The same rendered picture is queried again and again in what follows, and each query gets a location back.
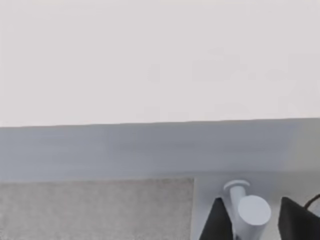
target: wire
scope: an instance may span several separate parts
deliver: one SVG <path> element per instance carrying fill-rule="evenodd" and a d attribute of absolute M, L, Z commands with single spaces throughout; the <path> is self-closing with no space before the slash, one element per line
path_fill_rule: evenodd
<path fill-rule="evenodd" d="M 311 204 L 313 204 L 316 200 L 320 199 L 320 194 L 314 196 L 312 199 L 310 199 L 309 201 L 307 201 L 307 203 L 304 205 L 305 209 L 308 209 Z"/>

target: gray floor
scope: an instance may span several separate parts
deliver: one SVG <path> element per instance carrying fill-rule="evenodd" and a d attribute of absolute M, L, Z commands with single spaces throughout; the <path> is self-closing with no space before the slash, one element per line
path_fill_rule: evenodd
<path fill-rule="evenodd" d="M 1 240 L 189 240 L 194 181 L 0 185 Z"/>

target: cable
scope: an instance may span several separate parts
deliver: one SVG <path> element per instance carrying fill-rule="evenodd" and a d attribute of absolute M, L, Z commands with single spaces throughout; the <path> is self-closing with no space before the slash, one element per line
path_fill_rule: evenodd
<path fill-rule="evenodd" d="M 316 200 L 320 199 L 320 194 L 314 196 L 312 199 L 310 199 L 305 205 L 304 208 L 307 210 L 311 204 L 313 204 Z"/>

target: black cable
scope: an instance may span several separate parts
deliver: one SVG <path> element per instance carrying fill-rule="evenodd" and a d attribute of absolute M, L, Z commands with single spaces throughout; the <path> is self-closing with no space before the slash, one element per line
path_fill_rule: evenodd
<path fill-rule="evenodd" d="M 310 199 L 305 205 L 304 205 L 304 208 L 305 209 L 308 209 L 311 204 L 313 204 L 316 200 L 320 199 L 320 194 L 314 196 L 312 199 Z"/>

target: gray carpet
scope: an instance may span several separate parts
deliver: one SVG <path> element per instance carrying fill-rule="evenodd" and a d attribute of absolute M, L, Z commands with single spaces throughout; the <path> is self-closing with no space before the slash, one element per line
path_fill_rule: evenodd
<path fill-rule="evenodd" d="M 189 240 L 192 179 L 0 185 L 1 240 Z"/>

